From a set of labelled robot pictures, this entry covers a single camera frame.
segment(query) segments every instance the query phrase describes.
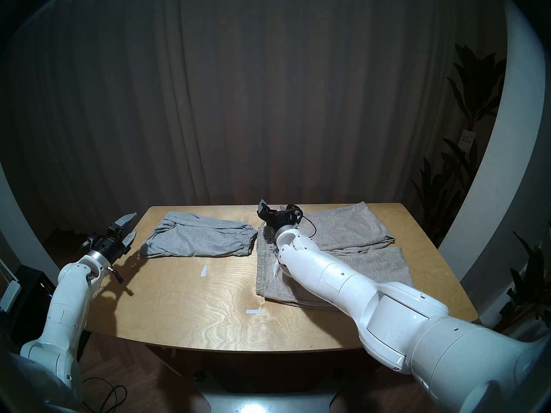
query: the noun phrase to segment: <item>cable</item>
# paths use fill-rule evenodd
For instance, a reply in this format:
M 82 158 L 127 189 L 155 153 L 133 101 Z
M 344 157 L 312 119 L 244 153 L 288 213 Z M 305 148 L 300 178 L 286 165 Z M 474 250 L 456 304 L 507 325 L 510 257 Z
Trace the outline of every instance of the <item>cable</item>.
M 8 284 L 10 284 L 11 280 L 8 280 L 8 277 L 6 277 L 6 274 L 4 273 L 4 271 L 0 271 L 0 274 L 2 274 L 2 276 L 4 277 L 4 280 L 6 280 Z
M 16 277 L 15 275 L 13 275 L 13 272 L 11 272 L 11 271 L 9 270 L 9 268 L 6 266 L 6 264 L 4 263 L 3 260 L 0 259 L 0 263 L 2 264 L 2 266 L 4 267 L 4 269 L 6 269 L 6 271 L 12 276 L 12 278 L 13 278 L 15 281 L 19 281 L 19 280 L 17 279 L 17 277 Z
M 308 222 L 310 222 L 312 224 L 312 226 L 314 227 L 314 233 L 312 235 L 310 235 L 308 238 L 312 238 L 314 235 L 316 235 L 316 232 L 317 232 L 317 228 L 316 228 L 316 225 L 314 225 L 312 223 L 312 221 L 310 219 L 308 219 L 306 216 L 302 216 L 304 217 Z
M 104 381 L 105 383 L 107 383 L 111 387 L 111 390 L 107 394 L 107 397 L 105 397 L 104 402 L 101 404 L 99 412 L 96 412 L 96 411 L 92 410 L 92 408 L 90 408 L 90 406 L 88 404 L 86 404 L 84 401 L 81 403 L 82 407 L 84 407 L 86 409 L 86 411 L 89 412 L 89 413 L 112 413 L 112 412 L 114 413 L 114 411 L 117 410 L 117 407 L 119 407 L 126 400 L 126 396 L 128 395 L 128 390 L 126 389 L 126 387 L 124 385 L 113 386 L 108 381 L 106 381 L 105 379 L 103 379 L 101 377 L 89 377 L 89 378 L 83 380 L 82 384 L 84 384 L 86 381 L 89 381 L 91 379 L 98 379 L 100 381 Z M 125 390 L 125 396 L 123 397 L 121 402 L 118 402 L 118 398 L 117 398 L 117 389 L 118 388 L 122 388 L 122 389 Z M 109 398 L 111 398 L 111 396 L 113 394 L 115 395 L 115 404 L 112 405 L 111 407 L 109 407 L 107 410 L 104 410 L 105 404 L 107 404 L 107 402 L 109 401 Z

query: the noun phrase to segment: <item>wooden floor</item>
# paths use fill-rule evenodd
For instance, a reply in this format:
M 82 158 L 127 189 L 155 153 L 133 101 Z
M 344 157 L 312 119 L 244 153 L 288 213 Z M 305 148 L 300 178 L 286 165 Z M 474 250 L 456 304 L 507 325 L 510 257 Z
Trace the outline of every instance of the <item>wooden floor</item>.
M 80 359 L 83 379 L 101 377 L 127 387 L 128 398 L 117 408 L 119 413 L 210 412 L 193 385 L 193 373 L 199 369 L 212 371 L 226 390 L 263 393 L 311 389 L 335 366 L 344 370 L 348 382 L 333 399 L 331 413 L 439 412 L 411 375 L 379 367 L 360 350 L 306 356 L 173 352 L 93 334 Z M 91 407 L 96 411 L 108 391 L 101 381 L 84 384 L 85 400 L 95 402 Z

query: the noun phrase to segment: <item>curtain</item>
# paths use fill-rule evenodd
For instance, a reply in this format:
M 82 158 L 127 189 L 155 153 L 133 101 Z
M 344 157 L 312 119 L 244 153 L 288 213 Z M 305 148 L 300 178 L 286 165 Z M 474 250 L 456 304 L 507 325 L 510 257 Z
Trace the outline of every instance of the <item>curtain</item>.
M 402 202 L 455 138 L 478 0 L 52 0 L 0 103 L 55 225 L 152 205 Z

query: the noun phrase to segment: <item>white wall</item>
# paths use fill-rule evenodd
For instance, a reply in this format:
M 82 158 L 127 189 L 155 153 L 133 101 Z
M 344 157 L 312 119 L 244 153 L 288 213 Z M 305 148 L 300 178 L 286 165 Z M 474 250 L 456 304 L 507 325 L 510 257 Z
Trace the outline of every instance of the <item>white wall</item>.
M 459 280 L 483 252 L 509 209 L 525 175 L 542 118 L 543 47 L 512 1 L 505 0 L 505 11 L 508 62 L 498 116 L 477 176 L 439 248 Z
M 0 231 L 19 261 L 44 272 L 57 285 L 59 268 L 46 253 L 23 216 L 0 165 Z

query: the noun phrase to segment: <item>black cable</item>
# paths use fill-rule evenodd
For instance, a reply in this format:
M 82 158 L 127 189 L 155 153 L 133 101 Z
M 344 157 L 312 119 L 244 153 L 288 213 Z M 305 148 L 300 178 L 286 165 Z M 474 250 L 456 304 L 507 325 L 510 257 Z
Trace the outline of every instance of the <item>black cable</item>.
M 312 223 L 312 221 L 310 219 L 308 219 L 306 216 L 302 216 L 304 217 L 308 222 L 310 222 L 312 224 L 312 226 L 314 227 L 314 233 L 312 235 L 310 235 L 308 238 L 312 238 L 314 235 L 316 235 L 316 232 L 317 232 L 317 228 L 316 228 L 316 225 L 314 225 Z
M 107 394 L 107 397 L 105 397 L 105 400 L 104 402 L 101 404 L 101 407 L 100 407 L 100 411 L 99 412 L 96 412 L 94 410 L 92 410 L 92 408 L 90 408 L 90 406 L 88 404 L 86 404 L 84 401 L 82 402 L 82 406 L 84 408 L 86 408 L 86 410 L 89 412 L 89 413 L 114 413 L 115 410 L 117 410 L 117 407 L 119 407 L 123 402 L 125 402 L 126 400 L 126 396 L 128 395 L 128 390 L 126 389 L 126 387 L 124 385 L 116 385 L 116 386 L 113 386 L 111 385 L 108 381 L 106 381 L 105 379 L 101 378 L 101 377 L 89 377 L 85 380 L 82 381 L 82 384 L 84 384 L 84 382 L 86 381 L 89 381 L 91 379 L 98 379 L 100 381 L 104 381 L 106 384 L 108 384 L 110 387 L 111 387 L 111 390 L 109 391 L 109 393 Z M 117 389 L 118 388 L 122 388 L 125 390 L 125 396 L 123 397 L 123 399 L 121 400 L 121 402 L 118 402 L 118 398 L 117 398 Z M 115 404 L 112 405 L 111 407 L 109 407 L 107 410 L 104 411 L 104 407 L 105 407 L 105 404 L 107 404 L 107 402 L 109 401 L 109 398 L 111 398 L 112 395 L 115 395 Z

